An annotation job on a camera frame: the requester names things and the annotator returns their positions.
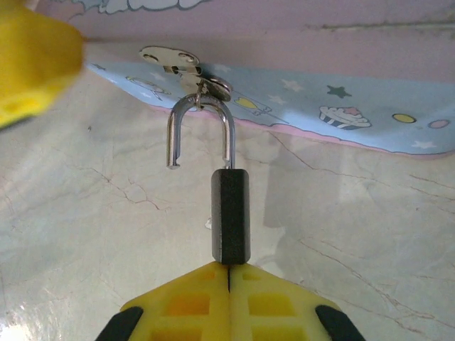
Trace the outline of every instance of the black padlock body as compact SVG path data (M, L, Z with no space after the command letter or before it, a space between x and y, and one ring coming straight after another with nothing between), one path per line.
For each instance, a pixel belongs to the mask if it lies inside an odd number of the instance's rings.
M212 255L224 265L245 264L250 250L250 177L244 169L212 175Z

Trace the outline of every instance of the padlock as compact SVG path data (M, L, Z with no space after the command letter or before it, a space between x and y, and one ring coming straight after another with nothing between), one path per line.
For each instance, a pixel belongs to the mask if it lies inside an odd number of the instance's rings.
M235 124L230 110L209 94L180 99L168 121L167 166L176 169L181 151L181 122L193 107L211 107L223 122L225 167L212 175L212 255L224 265L245 264L250 251L250 187L248 172L235 169Z

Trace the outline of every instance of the marble floor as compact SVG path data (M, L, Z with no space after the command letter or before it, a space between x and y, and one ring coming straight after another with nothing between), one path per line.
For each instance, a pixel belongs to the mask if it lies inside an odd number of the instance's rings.
M219 122L165 112L90 73L0 134L0 340L94 340L129 299L211 258ZM455 156L417 161L237 127L251 264L339 304L367 340L453 340Z

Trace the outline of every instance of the silver shackle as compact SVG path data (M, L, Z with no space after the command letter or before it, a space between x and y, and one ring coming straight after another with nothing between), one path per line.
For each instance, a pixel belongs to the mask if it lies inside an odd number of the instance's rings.
M209 94L189 94L173 106L168 120L167 166L170 169L180 167L177 159L180 157L181 124L183 115L194 107L204 106L214 108L223 123L223 160L225 168L235 167L235 125L234 119L226 104Z

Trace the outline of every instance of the screw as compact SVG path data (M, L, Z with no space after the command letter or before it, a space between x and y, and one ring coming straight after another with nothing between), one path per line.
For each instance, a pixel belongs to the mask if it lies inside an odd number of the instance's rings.
M178 56L180 59L182 59L184 62L187 63L194 63L195 58L192 55L189 55L187 53L179 53Z
M142 57L143 57L143 59L147 60L148 62L153 62L153 63L158 62L158 58L155 57L154 55L145 54L145 55L142 55Z

